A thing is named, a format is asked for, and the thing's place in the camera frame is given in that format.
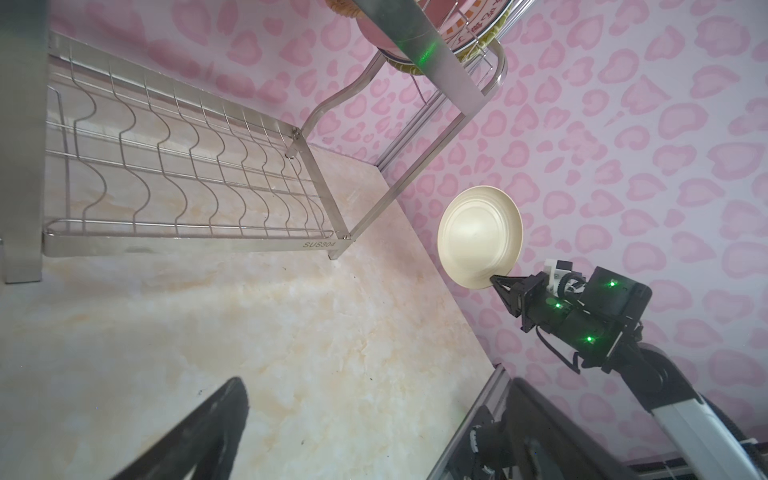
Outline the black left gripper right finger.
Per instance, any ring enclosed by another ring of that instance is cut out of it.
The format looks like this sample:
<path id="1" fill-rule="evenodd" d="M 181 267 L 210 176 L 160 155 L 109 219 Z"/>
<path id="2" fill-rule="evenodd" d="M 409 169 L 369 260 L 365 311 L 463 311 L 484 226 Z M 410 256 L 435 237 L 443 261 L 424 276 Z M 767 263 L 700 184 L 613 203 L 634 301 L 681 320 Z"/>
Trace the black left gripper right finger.
<path id="1" fill-rule="evenodd" d="M 524 479 L 636 477 L 522 378 L 510 384 L 506 430 Z"/>

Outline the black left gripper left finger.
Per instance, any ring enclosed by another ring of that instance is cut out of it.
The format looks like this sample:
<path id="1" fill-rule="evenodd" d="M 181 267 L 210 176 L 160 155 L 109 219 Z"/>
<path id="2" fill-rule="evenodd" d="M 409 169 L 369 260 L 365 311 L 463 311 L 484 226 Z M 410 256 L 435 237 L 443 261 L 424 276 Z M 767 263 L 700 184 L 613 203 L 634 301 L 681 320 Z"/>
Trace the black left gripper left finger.
<path id="1" fill-rule="evenodd" d="M 227 380 L 117 479 L 228 479 L 249 412 L 246 387 Z"/>

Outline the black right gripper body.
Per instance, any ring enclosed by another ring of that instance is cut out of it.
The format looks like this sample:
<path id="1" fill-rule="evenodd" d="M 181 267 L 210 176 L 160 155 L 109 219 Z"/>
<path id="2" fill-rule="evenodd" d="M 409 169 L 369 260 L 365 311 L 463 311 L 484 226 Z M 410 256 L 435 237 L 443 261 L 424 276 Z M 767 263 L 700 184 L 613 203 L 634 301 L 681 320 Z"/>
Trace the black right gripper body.
<path id="1" fill-rule="evenodd" d="M 521 300 L 522 330 L 535 327 L 555 336 L 576 350 L 591 346 L 591 320 L 586 312 L 549 293 L 543 275 L 529 276 Z"/>

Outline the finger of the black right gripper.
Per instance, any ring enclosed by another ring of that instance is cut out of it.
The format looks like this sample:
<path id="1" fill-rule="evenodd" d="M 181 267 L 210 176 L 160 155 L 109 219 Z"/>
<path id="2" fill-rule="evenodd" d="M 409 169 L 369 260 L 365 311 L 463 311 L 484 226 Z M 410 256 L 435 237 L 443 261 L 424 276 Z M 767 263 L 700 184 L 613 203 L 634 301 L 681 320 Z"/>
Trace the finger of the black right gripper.
<path id="1" fill-rule="evenodd" d="M 506 310 L 513 317 L 521 318 L 530 296 L 531 277 L 493 275 L 490 281 Z"/>

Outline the cream round plate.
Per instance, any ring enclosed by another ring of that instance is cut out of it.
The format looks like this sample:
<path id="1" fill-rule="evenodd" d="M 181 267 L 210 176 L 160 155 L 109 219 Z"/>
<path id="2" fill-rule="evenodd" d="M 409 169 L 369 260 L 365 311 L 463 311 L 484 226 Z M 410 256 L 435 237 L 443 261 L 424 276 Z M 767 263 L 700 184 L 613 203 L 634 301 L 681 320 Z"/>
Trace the cream round plate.
<path id="1" fill-rule="evenodd" d="M 469 290 L 491 286 L 491 277 L 515 267 L 524 243 L 521 213 L 503 190 L 478 185 L 462 191 L 446 208 L 437 250 L 448 277 Z"/>

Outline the green rimmed woven bamboo plate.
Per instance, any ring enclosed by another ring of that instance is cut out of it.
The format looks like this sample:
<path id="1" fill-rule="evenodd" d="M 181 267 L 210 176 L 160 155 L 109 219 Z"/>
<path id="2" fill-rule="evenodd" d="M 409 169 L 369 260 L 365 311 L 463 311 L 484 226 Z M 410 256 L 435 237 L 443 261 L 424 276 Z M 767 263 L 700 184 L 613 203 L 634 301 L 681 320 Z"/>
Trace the green rimmed woven bamboo plate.
<path id="1" fill-rule="evenodd" d="M 489 47 L 491 41 L 496 39 L 502 30 L 503 24 L 499 22 L 492 28 L 489 28 L 482 35 L 480 35 L 479 40 L 472 40 L 470 44 L 466 48 L 463 48 L 461 51 L 455 50 L 454 54 L 457 60 L 462 65 L 466 65 L 477 56 L 482 56 Z M 381 53 L 384 55 L 386 62 L 399 72 L 414 76 L 424 76 L 424 73 L 416 65 L 395 60 L 391 55 L 386 54 L 383 50 L 381 50 Z"/>

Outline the white plate orange sunburst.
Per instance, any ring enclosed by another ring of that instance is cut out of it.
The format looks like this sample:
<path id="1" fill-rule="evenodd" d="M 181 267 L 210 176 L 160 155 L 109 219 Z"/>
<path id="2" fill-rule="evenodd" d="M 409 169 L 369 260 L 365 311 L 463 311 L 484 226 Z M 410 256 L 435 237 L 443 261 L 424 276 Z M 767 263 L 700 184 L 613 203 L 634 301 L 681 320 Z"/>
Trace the white plate orange sunburst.
<path id="1" fill-rule="evenodd" d="M 457 1 L 438 31 L 453 53 L 461 51 L 497 23 L 504 26 L 516 4 L 512 0 Z"/>

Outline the pink bear plate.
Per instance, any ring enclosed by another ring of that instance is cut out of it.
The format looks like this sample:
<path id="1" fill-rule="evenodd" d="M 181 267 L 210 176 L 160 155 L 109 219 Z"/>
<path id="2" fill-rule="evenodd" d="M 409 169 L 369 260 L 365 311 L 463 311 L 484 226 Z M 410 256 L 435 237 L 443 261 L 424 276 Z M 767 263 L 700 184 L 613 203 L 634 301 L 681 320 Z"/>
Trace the pink bear plate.
<path id="1" fill-rule="evenodd" d="M 473 1 L 355 1 L 363 37 L 381 52 L 411 63 L 416 45 L 444 35 L 451 21 L 467 13 Z"/>

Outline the brown woven bamboo plate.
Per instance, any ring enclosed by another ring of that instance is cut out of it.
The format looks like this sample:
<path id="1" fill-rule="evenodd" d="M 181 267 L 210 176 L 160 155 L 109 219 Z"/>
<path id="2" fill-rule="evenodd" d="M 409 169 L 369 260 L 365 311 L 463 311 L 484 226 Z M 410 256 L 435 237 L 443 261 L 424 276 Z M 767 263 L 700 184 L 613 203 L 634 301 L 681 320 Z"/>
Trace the brown woven bamboo plate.
<path id="1" fill-rule="evenodd" d="M 353 0 L 325 0 L 326 5 L 337 15 L 358 19 L 364 13 Z"/>

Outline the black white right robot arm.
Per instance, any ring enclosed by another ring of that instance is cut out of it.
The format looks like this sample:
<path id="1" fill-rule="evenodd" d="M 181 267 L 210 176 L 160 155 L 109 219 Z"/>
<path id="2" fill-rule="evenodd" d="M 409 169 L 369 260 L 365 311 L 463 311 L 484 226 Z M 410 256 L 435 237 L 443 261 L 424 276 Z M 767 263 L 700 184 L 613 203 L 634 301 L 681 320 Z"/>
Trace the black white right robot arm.
<path id="1" fill-rule="evenodd" d="M 527 277 L 493 275 L 491 285 L 524 332 L 571 347 L 574 372 L 617 372 L 700 479 L 764 479 L 758 447 L 699 393 L 659 348 L 642 340 L 649 286 L 602 267 L 588 278 L 556 260 Z"/>

